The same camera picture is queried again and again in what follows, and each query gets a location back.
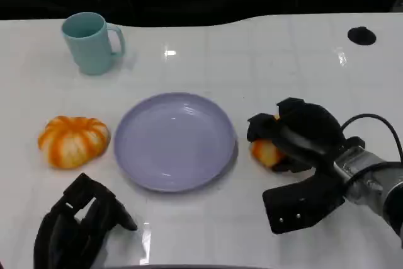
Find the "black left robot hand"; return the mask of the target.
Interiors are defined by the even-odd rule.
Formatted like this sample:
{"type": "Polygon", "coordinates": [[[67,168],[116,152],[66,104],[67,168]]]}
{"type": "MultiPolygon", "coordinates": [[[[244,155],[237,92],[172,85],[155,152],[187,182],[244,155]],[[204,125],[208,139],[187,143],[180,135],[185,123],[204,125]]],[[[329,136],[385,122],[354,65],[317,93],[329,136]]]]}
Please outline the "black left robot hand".
{"type": "Polygon", "coordinates": [[[80,174],[43,218],[33,254],[34,268],[91,268],[106,235],[117,225],[137,225],[113,192],[80,174]]]}

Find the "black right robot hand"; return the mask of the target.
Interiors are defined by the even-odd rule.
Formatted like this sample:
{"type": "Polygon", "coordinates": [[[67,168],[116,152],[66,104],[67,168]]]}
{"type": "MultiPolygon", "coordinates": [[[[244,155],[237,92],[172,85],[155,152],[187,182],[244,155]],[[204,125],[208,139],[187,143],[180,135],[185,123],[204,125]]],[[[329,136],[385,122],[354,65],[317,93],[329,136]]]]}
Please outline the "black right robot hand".
{"type": "Polygon", "coordinates": [[[253,156],[275,172],[330,171],[348,149],[365,147],[357,136],[347,139],[323,106],[299,98],[287,98],[277,106],[277,116],[259,113],[248,119],[247,129],[253,156]]]}

